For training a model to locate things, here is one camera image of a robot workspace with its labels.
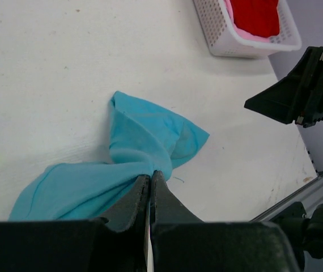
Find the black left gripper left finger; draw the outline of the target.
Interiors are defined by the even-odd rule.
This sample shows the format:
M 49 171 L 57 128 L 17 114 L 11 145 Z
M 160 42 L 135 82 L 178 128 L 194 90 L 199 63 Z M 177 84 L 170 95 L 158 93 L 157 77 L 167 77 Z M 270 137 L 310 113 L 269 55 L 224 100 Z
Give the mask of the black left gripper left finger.
M 0 271 L 146 271 L 149 182 L 92 219 L 0 222 Z

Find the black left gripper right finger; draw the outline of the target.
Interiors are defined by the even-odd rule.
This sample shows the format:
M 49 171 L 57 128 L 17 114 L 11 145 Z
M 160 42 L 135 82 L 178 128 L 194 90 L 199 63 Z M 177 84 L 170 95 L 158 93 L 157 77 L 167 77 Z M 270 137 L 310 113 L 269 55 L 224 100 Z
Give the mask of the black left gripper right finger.
M 271 222 L 203 222 L 168 189 L 150 191 L 154 271 L 299 271 L 287 236 Z

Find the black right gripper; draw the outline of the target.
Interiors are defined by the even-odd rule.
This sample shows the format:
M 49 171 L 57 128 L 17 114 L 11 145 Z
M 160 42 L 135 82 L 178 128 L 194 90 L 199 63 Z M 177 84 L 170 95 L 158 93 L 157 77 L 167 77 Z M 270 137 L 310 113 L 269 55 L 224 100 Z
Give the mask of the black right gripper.
M 244 108 L 283 124 L 293 122 L 293 107 L 298 92 L 294 122 L 304 128 L 323 121 L 323 46 L 307 47 L 301 63 L 276 84 L 248 99 Z

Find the turquoise t shirt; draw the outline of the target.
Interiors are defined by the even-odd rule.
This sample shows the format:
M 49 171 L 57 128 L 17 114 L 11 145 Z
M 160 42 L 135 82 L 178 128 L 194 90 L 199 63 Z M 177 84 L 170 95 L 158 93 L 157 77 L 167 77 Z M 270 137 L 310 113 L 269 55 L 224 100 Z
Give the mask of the turquoise t shirt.
M 194 158 L 208 132 L 152 102 L 117 91 L 109 102 L 111 163 L 51 165 L 18 196 L 10 221 L 86 219 L 100 215 L 140 175 L 172 171 Z

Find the pink t shirt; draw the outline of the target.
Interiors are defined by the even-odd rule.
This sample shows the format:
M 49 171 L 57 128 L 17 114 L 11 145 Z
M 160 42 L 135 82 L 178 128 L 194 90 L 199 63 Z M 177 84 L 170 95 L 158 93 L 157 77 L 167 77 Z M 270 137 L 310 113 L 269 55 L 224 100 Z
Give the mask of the pink t shirt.
M 245 40 L 250 40 L 250 41 L 257 41 L 257 42 L 263 42 L 263 43 L 269 43 L 269 39 L 268 38 L 264 38 L 264 37 L 259 37 L 259 36 L 255 36 L 243 29 L 240 29 L 234 22 L 234 15 L 233 15 L 233 8 L 231 5 L 231 1 L 230 0 L 225 0 L 225 6 L 227 9 L 227 12 L 229 14 L 230 20 L 232 22 L 232 26 L 235 30 L 235 32 L 243 39 Z

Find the red t shirt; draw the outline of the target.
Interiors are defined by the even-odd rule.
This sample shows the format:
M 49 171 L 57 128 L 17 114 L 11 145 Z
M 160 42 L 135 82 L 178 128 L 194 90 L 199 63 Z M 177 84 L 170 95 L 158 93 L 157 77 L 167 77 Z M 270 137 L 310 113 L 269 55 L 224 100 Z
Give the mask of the red t shirt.
M 278 0 L 230 1 L 237 28 L 254 36 L 269 38 L 280 33 Z

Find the white plastic laundry basket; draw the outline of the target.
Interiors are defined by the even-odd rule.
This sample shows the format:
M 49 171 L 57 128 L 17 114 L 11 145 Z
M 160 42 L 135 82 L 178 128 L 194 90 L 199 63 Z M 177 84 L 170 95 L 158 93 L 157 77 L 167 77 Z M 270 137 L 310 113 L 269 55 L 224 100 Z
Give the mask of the white plastic laundry basket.
M 262 58 L 278 52 L 297 51 L 301 37 L 286 1 L 278 1 L 279 35 L 268 39 L 240 36 L 226 1 L 194 1 L 209 51 L 214 56 Z

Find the aluminium mounting rail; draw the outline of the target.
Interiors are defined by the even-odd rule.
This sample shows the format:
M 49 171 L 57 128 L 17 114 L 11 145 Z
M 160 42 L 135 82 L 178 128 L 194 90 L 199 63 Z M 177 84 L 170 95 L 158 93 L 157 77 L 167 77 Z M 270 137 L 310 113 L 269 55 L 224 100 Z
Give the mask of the aluminium mounting rail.
M 286 209 L 292 210 L 288 213 L 290 216 L 301 218 L 312 216 L 315 208 L 323 204 L 323 171 L 316 173 L 316 178 L 253 218 L 252 221 L 272 220 Z

